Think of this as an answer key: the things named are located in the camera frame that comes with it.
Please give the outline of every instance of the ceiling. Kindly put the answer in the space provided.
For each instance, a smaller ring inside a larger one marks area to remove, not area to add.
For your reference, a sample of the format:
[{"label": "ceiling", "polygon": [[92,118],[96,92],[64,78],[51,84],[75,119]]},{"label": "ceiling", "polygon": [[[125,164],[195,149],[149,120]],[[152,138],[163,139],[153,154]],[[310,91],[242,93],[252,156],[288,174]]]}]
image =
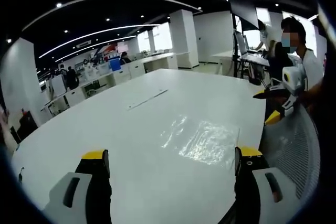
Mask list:
[{"label": "ceiling", "polygon": [[[69,43],[39,59],[45,52],[80,36],[121,26],[161,24],[169,21],[170,13],[181,8],[193,13],[199,12],[198,7],[201,7],[205,13],[229,10],[229,4],[225,0],[85,0],[66,5],[71,1],[76,0],[2,0],[6,11],[2,13],[4,16],[0,19],[1,27],[4,28],[0,32],[1,55],[9,46],[5,42],[6,38],[15,40],[23,37],[34,43],[37,68],[51,68],[56,65],[55,60],[76,51],[73,46],[88,39],[98,39],[97,42],[103,42],[136,35],[138,32],[137,29],[127,28],[100,33]],[[314,12],[311,0],[254,1],[259,7],[266,7],[273,11],[284,9],[305,17],[311,16]],[[63,6],[56,8],[57,3],[62,3]],[[52,9],[55,10],[22,31],[34,19]]]}]

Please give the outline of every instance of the white shirt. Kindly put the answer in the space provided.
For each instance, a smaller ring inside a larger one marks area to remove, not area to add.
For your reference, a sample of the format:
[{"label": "white shirt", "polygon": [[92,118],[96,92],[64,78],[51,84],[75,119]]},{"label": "white shirt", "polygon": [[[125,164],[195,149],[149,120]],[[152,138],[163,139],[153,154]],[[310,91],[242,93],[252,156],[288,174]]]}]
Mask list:
[{"label": "white shirt", "polygon": [[266,49],[269,50],[269,46],[272,40],[277,42],[275,31],[271,26],[265,24],[265,31],[260,32],[260,41],[263,42],[266,46]]},{"label": "white shirt", "polygon": [[306,88],[311,89],[323,78],[323,65],[314,55],[314,52],[307,49],[303,58],[303,67],[307,76]]}]

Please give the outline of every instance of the office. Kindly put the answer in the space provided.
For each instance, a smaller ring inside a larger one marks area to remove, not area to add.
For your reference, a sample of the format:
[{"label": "office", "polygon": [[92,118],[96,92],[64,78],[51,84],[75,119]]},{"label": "office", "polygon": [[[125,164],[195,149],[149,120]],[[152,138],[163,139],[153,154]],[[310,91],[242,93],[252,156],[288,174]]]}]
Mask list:
[{"label": "office", "polygon": [[[307,21],[317,14],[308,2],[250,0],[254,18],[235,12],[234,0],[47,0],[31,8],[6,34],[0,77],[19,138],[14,173],[25,164],[34,204],[45,209],[82,155],[107,149],[112,222],[162,223],[169,209],[168,223],[218,223],[235,201],[235,147],[259,149],[265,130],[266,101],[253,97],[264,87],[249,81],[258,79],[256,63],[242,57],[237,35],[256,48],[259,19],[281,42],[281,21],[297,15],[322,65],[327,41],[317,20]],[[262,81],[270,84],[267,72]],[[23,118],[35,126],[27,136]],[[55,169],[43,170],[42,159]]]}]

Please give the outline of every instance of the window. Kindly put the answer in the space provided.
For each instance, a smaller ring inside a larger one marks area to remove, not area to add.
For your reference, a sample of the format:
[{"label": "window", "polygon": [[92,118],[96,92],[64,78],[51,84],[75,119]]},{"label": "window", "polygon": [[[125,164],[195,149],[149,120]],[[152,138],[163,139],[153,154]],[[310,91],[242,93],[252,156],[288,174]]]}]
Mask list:
[{"label": "window", "polygon": [[149,44],[148,31],[144,31],[138,35],[139,52],[150,51],[151,46]]},{"label": "window", "polygon": [[153,36],[155,50],[165,50],[173,48],[168,22],[154,27]]},{"label": "window", "polygon": [[[264,24],[271,25],[271,19],[269,17],[268,9],[264,8],[256,8],[256,9],[258,19],[264,22]],[[259,30],[244,31],[244,35],[246,35],[247,42],[250,47],[256,48],[260,44]]]},{"label": "window", "polygon": [[306,30],[306,45],[307,45],[307,48],[310,48],[311,50],[313,50],[315,56],[317,57],[316,36],[315,36],[315,28],[314,28],[313,23],[310,22],[309,20],[307,20],[306,18],[302,18],[298,15],[291,14],[291,13],[282,12],[282,16],[284,18],[294,17],[302,23],[303,27]]}]

